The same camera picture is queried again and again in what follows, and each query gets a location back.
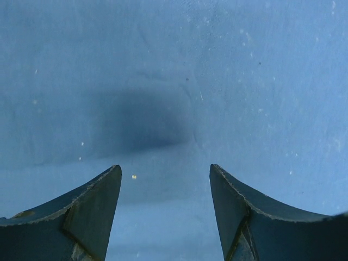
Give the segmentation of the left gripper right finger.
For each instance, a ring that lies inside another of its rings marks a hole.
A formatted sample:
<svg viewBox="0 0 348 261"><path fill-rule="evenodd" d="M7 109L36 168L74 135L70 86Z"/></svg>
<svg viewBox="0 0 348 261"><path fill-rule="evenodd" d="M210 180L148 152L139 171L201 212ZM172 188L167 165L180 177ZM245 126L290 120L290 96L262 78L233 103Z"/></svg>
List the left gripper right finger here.
<svg viewBox="0 0 348 261"><path fill-rule="evenodd" d="M217 164L209 178L224 260L347 260L347 213L289 206Z"/></svg>

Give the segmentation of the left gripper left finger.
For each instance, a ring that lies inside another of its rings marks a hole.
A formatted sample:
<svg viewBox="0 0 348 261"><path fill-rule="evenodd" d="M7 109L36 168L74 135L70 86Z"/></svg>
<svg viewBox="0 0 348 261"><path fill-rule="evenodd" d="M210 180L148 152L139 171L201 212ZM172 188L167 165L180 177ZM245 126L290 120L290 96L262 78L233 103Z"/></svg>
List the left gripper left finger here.
<svg viewBox="0 0 348 261"><path fill-rule="evenodd" d="M53 200L1 218L1 260L105 260L121 178L114 165Z"/></svg>

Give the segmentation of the blue surgical cloth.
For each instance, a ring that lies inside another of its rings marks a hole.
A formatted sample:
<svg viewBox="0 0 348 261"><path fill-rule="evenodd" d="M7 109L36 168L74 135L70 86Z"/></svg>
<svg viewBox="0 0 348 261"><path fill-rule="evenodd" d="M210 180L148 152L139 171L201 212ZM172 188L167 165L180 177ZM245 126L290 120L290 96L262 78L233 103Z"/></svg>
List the blue surgical cloth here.
<svg viewBox="0 0 348 261"><path fill-rule="evenodd" d="M1 1L1 216L112 165L107 260L222 260L209 169L347 211L347 1Z"/></svg>

